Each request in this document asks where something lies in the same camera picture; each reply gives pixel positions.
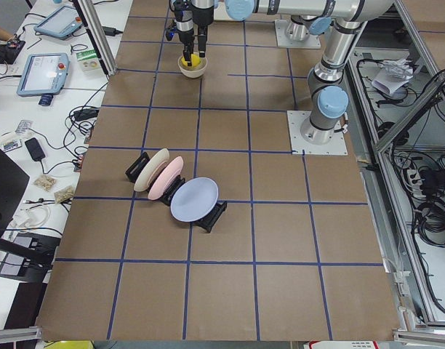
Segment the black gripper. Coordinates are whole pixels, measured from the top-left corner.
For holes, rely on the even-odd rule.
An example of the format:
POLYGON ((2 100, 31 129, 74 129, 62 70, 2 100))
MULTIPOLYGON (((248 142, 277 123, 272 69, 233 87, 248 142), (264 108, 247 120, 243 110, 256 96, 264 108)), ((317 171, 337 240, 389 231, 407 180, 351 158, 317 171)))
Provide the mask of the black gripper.
MULTIPOLYGON (((198 27, 198 50, 199 57, 206 57, 207 32, 208 27, 214 21, 214 1, 213 0, 192 0, 191 9, 193 12, 193 22, 198 27)), ((184 44, 183 65, 193 66, 193 42, 184 44)))

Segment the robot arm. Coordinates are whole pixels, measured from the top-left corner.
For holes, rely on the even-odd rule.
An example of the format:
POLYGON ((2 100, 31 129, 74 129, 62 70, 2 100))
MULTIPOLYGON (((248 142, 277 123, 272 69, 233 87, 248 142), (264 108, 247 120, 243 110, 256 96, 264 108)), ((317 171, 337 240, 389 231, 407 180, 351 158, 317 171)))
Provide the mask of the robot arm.
MULTIPOLYGON (((264 15, 309 15, 314 20, 341 18, 346 22, 361 23, 365 19, 364 1, 225 1, 230 19, 244 21, 255 13, 264 15)), ((175 19, 171 35, 177 33, 183 44, 184 61, 191 66, 191 55, 206 57, 208 27, 214 22, 216 1, 170 1, 169 9, 175 19)))
POLYGON ((346 112, 348 95, 339 87, 343 68, 370 20, 384 14, 392 1, 307 1, 301 12, 333 17, 334 25, 321 60, 308 75, 313 109, 300 127, 314 145, 328 143, 338 119, 346 112))

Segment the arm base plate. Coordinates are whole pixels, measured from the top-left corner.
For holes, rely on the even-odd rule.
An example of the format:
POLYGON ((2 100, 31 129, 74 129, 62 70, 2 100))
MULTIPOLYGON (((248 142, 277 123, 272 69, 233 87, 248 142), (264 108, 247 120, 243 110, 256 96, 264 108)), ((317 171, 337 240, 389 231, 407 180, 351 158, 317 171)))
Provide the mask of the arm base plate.
POLYGON ((308 27, 297 18, 275 20, 277 47, 298 49, 320 49, 319 36, 310 34, 308 27))
POLYGON ((289 137, 294 155, 346 156, 345 133, 340 122, 334 129, 319 130, 310 122, 310 111, 287 111, 289 137))

